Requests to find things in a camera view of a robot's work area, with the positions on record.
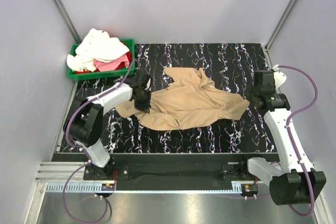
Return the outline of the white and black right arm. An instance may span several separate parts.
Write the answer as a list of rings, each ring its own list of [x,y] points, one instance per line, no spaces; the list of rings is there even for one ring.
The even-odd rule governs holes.
[[[250,180],[254,176],[269,187],[276,205],[310,204],[326,184],[324,172],[315,170],[307,158],[293,123],[295,113],[283,93],[277,89],[287,77],[279,69],[258,70],[254,73],[253,101],[263,115],[275,142],[280,166],[264,158],[249,158],[238,167],[239,176]]]

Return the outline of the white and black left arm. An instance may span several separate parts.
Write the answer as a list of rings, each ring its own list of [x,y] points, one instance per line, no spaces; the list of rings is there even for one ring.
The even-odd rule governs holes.
[[[149,113],[151,88],[152,77],[138,70],[134,76],[124,77],[99,94],[73,100],[63,130],[68,144],[80,148],[88,157],[86,172],[89,176],[107,180],[117,174],[113,159],[100,139],[103,116],[126,101],[133,101],[137,110]]]

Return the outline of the beige t-shirt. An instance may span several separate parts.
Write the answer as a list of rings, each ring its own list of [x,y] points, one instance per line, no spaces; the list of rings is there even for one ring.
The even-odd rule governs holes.
[[[126,101],[116,106],[119,115],[134,115],[142,126],[155,131],[186,130],[220,119],[240,120],[250,105],[237,93],[215,88],[202,68],[167,67],[164,72],[173,83],[152,93],[148,113],[136,109],[133,101]]]

